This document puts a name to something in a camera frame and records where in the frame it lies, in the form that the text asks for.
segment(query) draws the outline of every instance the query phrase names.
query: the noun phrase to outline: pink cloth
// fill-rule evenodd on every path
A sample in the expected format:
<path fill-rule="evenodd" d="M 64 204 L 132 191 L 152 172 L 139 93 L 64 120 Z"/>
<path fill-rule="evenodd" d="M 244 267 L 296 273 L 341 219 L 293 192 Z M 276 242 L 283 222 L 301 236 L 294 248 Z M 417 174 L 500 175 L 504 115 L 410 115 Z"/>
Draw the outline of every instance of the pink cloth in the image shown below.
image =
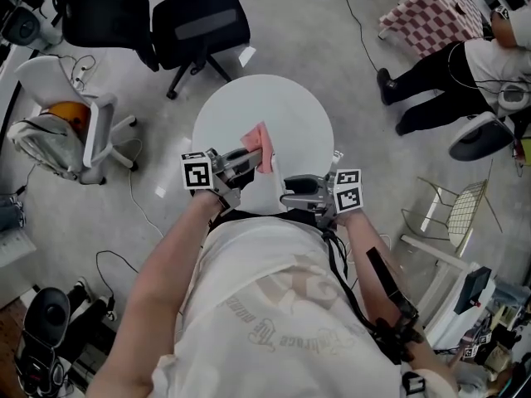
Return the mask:
<path fill-rule="evenodd" d="M 273 145 L 269 133 L 267 133 L 266 123 L 261 122 L 249 133 L 241 138 L 241 142 L 249 152 L 262 149 L 262 163 L 256 168 L 262 174 L 271 174 L 271 158 L 273 156 Z"/>

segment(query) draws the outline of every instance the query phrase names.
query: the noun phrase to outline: black shoe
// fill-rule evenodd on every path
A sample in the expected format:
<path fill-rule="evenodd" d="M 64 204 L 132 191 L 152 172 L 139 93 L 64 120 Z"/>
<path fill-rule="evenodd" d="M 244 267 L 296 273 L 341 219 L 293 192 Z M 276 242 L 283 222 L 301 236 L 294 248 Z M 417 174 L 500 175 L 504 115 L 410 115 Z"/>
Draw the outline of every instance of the black shoe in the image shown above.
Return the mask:
<path fill-rule="evenodd" d="M 412 133 L 412 131 L 409 131 L 408 129 L 405 129 L 403 125 L 401 125 L 400 123 L 397 124 L 397 126 L 395 127 L 395 131 L 397 132 L 397 134 L 401 137 L 405 134 L 409 134 L 409 133 Z"/>
<path fill-rule="evenodd" d="M 376 81 L 378 82 L 378 87 L 380 88 L 380 97 L 382 99 L 382 103 L 386 106 L 389 106 L 393 103 L 391 99 L 386 96 L 386 94 L 388 94 L 389 89 L 388 84 L 392 82 L 391 76 L 389 75 L 389 71 L 385 68 L 379 70 L 376 75 Z"/>

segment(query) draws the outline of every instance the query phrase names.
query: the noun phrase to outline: metal wire chair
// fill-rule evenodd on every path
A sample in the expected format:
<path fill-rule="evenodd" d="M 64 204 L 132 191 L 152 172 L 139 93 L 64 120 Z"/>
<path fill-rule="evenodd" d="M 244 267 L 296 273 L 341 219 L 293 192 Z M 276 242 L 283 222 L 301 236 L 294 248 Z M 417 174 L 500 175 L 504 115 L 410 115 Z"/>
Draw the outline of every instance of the metal wire chair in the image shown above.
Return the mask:
<path fill-rule="evenodd" d="M 489 180 L 484 180 L 483 182 L 475 182 L 472 184 L 469 184 L 461 193 L 455 193 L 451 190 L 448 190 L 442 186 L 439 186 L 438 184 L 435 184 L 434 182 L 430 182 L 429 180 L 426 180 L 425 178 L 418 177 L 419 180 L 429 184 L 436 192 L 439 201 L 434 201 L 436 204 L 441 204 L 443 206 L 448 206 L 451 208 L 450 215 L 448 218 L 446 218 L 445 221 L 436 220 L 435 218 L 430 218 L 429 216 L 426 216 L 424 214 L 420 214 L 418 212 L 409 211 L 407 209 L 402 208 L 402 217 L 404 218 L 404 221 L 406 223 L 407 228 L 415 235 L 418 235 L 420 237 L 424 237 L 425 239 L 433 239 L 433 240 L 448 240 L 453 246 L 456 248 L 459 248 L 461 244 L 464 242 L 465 238 L 470 234 L 470 227 L 472 226 L 472 221 L 474 220 L 475 214 L 478 211 L 478 208 L 480 207 L 481 200 L 484 198 L 487 202 L 487 205 L 489 205 L 489 208 L 492 212 L 492 215 L 494 216 L 494 219 L 496 220 L 496 223 L 498 224 L 499 230 L 503 233 L 503 230 L 501 228 L 501 225 L 499 224 L 498 217 L 494 213 L 494 210 L 492 209 L 492 206 L 490 205 L 489 199 L 485 195 L 487 190 L 487 185 L 489 183 Z M 455 196 L 455 200 L 453 204 L 444 203 L 442 200 L 442 196 L 439 193 L 439 189 L 444 190 L 445 192 L 450 193 L 451 195 Z M 416 216 L 421 216 L 423 219 L 427 219 L 430 221 L 434 221 L 438 224 L 443 225 L 447 231 L 448 231 L 448 237 L 435 237 L 435 236 L 429 236 L 424 235 L 418 231 L 415 231 L 407 221 L 406 213 L 413 214 Z"/>

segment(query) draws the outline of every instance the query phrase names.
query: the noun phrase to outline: graphic print on shirt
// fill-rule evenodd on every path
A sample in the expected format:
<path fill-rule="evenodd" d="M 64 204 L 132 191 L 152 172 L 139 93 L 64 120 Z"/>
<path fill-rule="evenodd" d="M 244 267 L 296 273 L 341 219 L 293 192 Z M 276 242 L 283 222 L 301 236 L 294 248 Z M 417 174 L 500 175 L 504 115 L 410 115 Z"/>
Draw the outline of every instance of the graphic print on shirt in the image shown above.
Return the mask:
<path fill-rule="evenodd" d="M 234 315 L 236 315 L 244 323 L 250 323 L 251 321 L 256 319 L 256 317 L 253 314 L 251 314 L 247 310 L 247 308 L 243 306 L 243 303 L 240 302 L 240 299 L 238 299 L 234 295 L 232 295 L 229 299 L 220 303 L 218 307 L 221 307 L 223 304 L 226 304 L 227 307 L 232 310 Z"/>
<path fill-rule="evenodd" d="M 253 328 L 247 338 L 251 343 L 263 345 L 267 351 L 275 352 L 275 345 L 271 341 L 275 332 L 276 329 L 273 321 L 270 318 L 264 318 Z"/>
<path fill-rule="evenodd" d="M 284 335 L 280 339 L 279 346 L 307 349 L 316 354 L 327 351 L 330 355 L 338 355 L 340 349 L 352 348 L 355 343 L 354 337 L 341 338 L 337 329 L 320 328 L 317 337 L 302 338 Z"/>
<path fill-rule="evenodd" d="M 256 281 L 265 298 L 275 306 L 289 307 L 292 314 L 295 304 L 300 301 L 331 309 L 339 298 L 339 286 L 327 281 L 326 271 L 307 255 L 293 256 L 296 266 Z"/>

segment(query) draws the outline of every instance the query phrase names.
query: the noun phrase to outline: white shirt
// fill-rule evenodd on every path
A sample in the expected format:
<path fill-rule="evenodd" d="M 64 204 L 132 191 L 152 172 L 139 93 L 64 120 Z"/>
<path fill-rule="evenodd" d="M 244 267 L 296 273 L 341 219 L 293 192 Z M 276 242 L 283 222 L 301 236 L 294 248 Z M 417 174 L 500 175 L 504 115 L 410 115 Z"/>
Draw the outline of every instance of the white shirt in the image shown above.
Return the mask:
<path fill-rule="evenodd" d="M 475 39 L 465 43 L 466 60 L 476 85 L 498 116 L 511 114 L 505 109 L 500 111 L 498 105 L 498 93 L 504 85 L 503 81 L 523 80 L 531 83 L 531 7 L 509 12 L 509 20 L 520 48 L 507 49 L 496 40 Z M 502 82 L 481 82 L 486 80 Z"/>
<path fill-rule="evenodd" d="M 458 362 L 454 374 L 459 387 L 459 398 L 486 397 L 489 373 L 484 367 L 468 362 Z"/>
<path fill-rule="evenodd" d="M 193 281 L 153 398 L 401 396 L 401 367 L 354 316 L 317 230 L 269 217 L 223 224 Z"/>
<path fill-rule="evenodd" d="M 496 40 L 475 39 L 465 43 L 465 54 L 474 81 L 487 103 L 495 114 L 507 114 L 500 112 L 498 93 L 504 81 L 523 80 L 531 83 L 531 51 L 507 49 Z"/>

